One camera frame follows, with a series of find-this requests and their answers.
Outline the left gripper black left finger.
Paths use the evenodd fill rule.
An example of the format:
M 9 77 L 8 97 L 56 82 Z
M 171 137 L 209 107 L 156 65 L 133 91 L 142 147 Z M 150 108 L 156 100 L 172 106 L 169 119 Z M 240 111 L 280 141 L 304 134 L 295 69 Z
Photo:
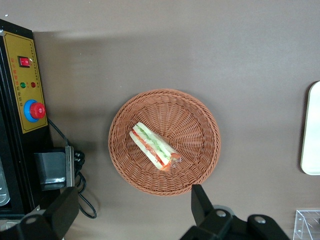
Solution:
M 78 191 L 67 187 L 45 210 L 28 214 L 17 225 L 19 240 L 61 240 L 79 213 Z

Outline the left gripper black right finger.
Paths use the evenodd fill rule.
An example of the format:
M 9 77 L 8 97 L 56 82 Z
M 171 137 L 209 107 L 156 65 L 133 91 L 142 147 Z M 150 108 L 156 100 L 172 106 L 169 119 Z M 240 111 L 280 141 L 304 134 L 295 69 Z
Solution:
M 227 206 L 213 205 L 200 184 L 191 188 L 191 212 L 195 225 L 182 240 L 246 240 L 247 223 Z

